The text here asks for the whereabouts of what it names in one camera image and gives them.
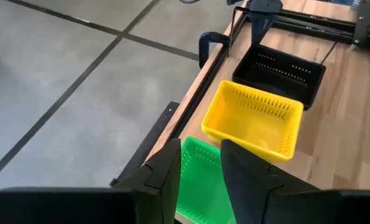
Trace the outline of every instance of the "yellow basket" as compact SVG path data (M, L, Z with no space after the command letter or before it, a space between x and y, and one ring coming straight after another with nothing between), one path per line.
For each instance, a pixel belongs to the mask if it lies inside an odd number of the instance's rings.
M268 162L288 161L302 111L301 102L222 81L201 128L218 144L230 139Z

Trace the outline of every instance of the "wooden table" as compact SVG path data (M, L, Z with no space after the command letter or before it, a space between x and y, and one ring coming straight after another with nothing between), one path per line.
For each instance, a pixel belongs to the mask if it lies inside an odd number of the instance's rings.
M354 22L349 6L312 0L282 0L284 9ZM229 56L206 93L180 131L179 137L193 136L213 144L201 131L201 121L222 80L230 80L234 69L251 43L250 26L242 26ZM320 63L334 42L284 30L270 29L262 45ZM223 47L218 45L198 74L180 106L149 156L170 137L189 102L209 74ZM303 113L294 158L276 164L288 173L321 189L370 189L370 52L350 50L337 44L325 60L325 76L313 106Z

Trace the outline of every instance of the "green basket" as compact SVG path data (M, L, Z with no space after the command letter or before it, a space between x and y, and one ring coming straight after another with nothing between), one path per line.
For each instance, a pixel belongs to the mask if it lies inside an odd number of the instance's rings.
M236 223L223 180L220 150L192 137L182 145L177 212L195 223Z

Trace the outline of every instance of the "basket slot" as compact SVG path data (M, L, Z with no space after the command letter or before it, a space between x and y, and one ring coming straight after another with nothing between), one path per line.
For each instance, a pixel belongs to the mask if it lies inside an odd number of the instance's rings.
M292 142L292 136L294 135L294 126L296 124L297 120L295 118L292 118L290 121L287 122L284 130L283 130L283 135L282 138L280 139L279 143L279 153L282 154L288 154L289 153L289 146L291 145Z
M185 151L185 152L181 152L182 153L182 158L181 158L181 169L180 169L180 175L182 176L185 172L186 172L186 169L192 159L192 156L190 155L190 153L188 151Z
M270 70L272 72L279 73L279 74L284 75L284 76L286 76L286 77L288 77L288 78L290 78L292 80L295 80L295 81L298 81L300 83L303 83L304 85L307 85L307 79L306 78L300 77L298 75L294 75L291 72L287 72L285 70L281 70L281 69L279 69L277 67L273 67L273 66L267 65L265 63L261 63L261 62L256 62L254 64L254 66L257 66L259 68L264 68L264 69Z
M283 102L278 102L272 99L264 98L263 96L246 93L244 91L233 91L232 99L235 99L236 105L249 110L258 111L260 113L269 114L279 119L285 119L290 105Z
M214 166L219 166L220 165L217 162L217 161L219 161L219 158L216 155L213 155L212 153L206 151L202 147L196 147L196 151L198 151L198 152L195 153L196 158L202 159L203 161L205 161L209 164L213 164Z
M312 67L300 65L298 60L288 60L288 58L282 58L282 55L275 56L272 54L275 54L275 52L269 52L268 54L258 53L257 55L254 53L251 57L253 62L263 63L283 72L297 74L300 78L305 79L307 83L313 80L309 78L310 74L313 73Z

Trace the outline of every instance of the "black metal frame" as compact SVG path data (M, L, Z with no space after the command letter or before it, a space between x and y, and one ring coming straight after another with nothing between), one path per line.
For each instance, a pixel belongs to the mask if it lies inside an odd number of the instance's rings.
M359 13L361 13L361 11L363 11L365 7L370 9L370 2L361 1L359 4L359 8L361 9L359 10L360 11ZM231 39L232 42L236 40L238 34L240 33L245 23L250 23L250 20L246 13L242 13L241 17L233 27L233 36ZM295 32L298 34L309 35L312 37L318 37L321 39L331 40L335 42L340 42L344 44L355 44L357 46L365 48L368 47L370 49L370 45L366 47L358 39L355 39L359 37L358 29L362 30L360 31L361 33L360 35L363 35L366 38L368 37L370 33L370 28L367 28L365 26L366 24L362 24L359 21L356 23L347 22L338 19L331 19L327 17L320 17L311 14L293 12L288 10L282 10L280 14L275 15L275 21L272 24L272 27L274 28ZM195 94L192 96L189 104L185 108L184 112L182 113L181 117L179 118L178 122L176 123L175 127L170 133L170 136L168 137L166 143L173 138L179 137L180 133L183 131L189 119L195 112L197 106L200 104L201 99L204 97L206 91L210 87L220 67L222 66L223 62L228 56L228 53L229 45L223 44L214 62L211 64L208 71L206 72L204 79L201 81L200 86L197 88Z
M370 50L370 1L363 0L359 3L358 20L356 22L288 10L275 11L273 10L275 6L269 6L269 3L262 7L252 5L252 3L252 1L249 1L246 8L235 7L236 10L247 14L248 21L257 17L274 18L272 23L274 28L344 44L354 44Z

